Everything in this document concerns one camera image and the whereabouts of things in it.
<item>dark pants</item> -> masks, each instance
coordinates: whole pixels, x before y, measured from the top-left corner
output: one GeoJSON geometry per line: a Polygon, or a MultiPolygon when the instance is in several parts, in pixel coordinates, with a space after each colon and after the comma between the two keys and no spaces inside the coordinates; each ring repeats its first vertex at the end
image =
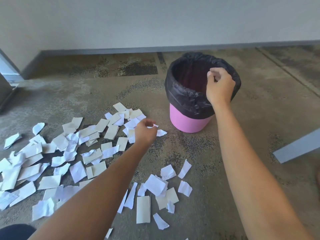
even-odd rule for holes
{"type": "Polygon", "coordinates": [[[15,224],[0,229],[1,240],[27,240],[36,229],[27,224],[15,224]]]}

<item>floor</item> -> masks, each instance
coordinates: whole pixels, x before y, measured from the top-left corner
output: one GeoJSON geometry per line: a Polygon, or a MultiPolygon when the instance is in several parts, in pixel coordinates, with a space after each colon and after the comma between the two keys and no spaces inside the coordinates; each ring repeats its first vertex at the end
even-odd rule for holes
{"type": "MultiPolygon", "coordinates": [[[[320,149],[285,164],[280,164],[272,152],[320,127],[320,98],[314,89],[301,82],[308,81],[320,91],[319,51],[316,46],[203,51],[225,59],[238,71],[242,87],[232,101],[234,114],[303,224],[317,238],[320,238],[320,204],[315,174],[320,166],[320,149]]],[[[135,224],[135,201],[133,210],[125,208],[122,214],[117,214],[111,239],[247,239],[223,167],[216,119],[195,134],[182,133],[170,123],[164,80],[167,67],[183,53],[47,58],[31,80],[20,83],[20,90],[0,117],[0,147],[5,138],[19,132],[24,138],[10,149],[20,150],[32,137],[31,128],[38,122],[46,123],[41,135],[50,142],[62,133],[61,125],[72,117],[84,117],[80,127],[84,128],[96,124],[106,112],[115,112],[112,105],[119,101],[127,108],[140,108],[168,134],[157,138],[132,182],[144,182],[150,173],[159,175],[160,169],[168,164],[179,172],[187,158],[192,168],[185,181],[193,191],[189,198],[179,195],[180,202],[173,215],[166,210],[159,212],[151,196],[151,214],[158,212],[170,225],[163,231],[158,230],[154,221],[135,224]]],[[[118,136],[123,136],[121,129],[118,136]]],[[[98,141],[90,149],[105,142],[103,136],[98,141]]],[[[11,150],[0,151],[0,158],[7,157],[11,150]]],[[[88,150],[83,144],[78,153],[88,150]]],[[[117,157],[107,160],[107,164],[117,157]]],[[[43,162],[51,158],[46,156],[43,162]]],[[[46,171],[47,175],[51,173],[52,170],[46,171]]],[[[170,185],[177,190],[179,182],[176,177],[170,180],[170,185]]],[[[69,172],[62,183],[73,183],[69,172]]],[[[43,194],[44,191],[37,191],[0,212],[0,226],[30,223],[38,227],[44,219],[31,222],[31,207],[43,194]]]]}

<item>black garbage bag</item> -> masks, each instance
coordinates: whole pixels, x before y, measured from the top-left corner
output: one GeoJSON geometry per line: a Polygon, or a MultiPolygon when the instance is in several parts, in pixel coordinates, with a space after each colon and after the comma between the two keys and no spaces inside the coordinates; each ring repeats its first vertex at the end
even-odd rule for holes
{"type": "Polygon", "coordinates": [[[207,72],[222,67],[235,81],[231,100],[241,86],[236,70],[225,60],[201,52],[185,53],[170,64],[164,82],[169,102],[184,116],[205,119],[214,115],[214,109],[206,97],[207,72]]]}

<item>hand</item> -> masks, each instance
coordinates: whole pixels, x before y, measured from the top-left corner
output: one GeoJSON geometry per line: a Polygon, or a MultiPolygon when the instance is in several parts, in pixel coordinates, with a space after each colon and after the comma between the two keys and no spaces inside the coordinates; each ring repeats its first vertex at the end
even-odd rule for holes
{"type": "Polygon", "coordinates": [[[236,82],[224,68],[210,68],[207,73],[207,99],[213,109],[229,106],[236,82]]]}
{"type": "Polygon", "coordinates": [[[143,119],[134,129],[136,143],[143,143],[151,146],[151,144],[155,141],[157,136],[157,127],[147,128],[147,126],[153,126],[155,121],[150,119],[143,119]]]}

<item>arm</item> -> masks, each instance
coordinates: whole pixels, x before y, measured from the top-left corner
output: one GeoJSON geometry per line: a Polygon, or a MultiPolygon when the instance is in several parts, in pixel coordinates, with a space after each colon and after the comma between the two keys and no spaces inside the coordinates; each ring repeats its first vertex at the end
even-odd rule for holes
{"type": "Polygon", "coordinates": [[[104,239],[134,172],[156,138],[155,121],[143,119],[136,142],[107,170],[64,203],[29,240],[104,239]]]}
{"type": "Polygon", "coordinates": [[[207,98],[216,113],[226,175],[248,238],[313,239],[234,117],[230,108],[234,85],[225,69],[208,72],[207,98]]]}

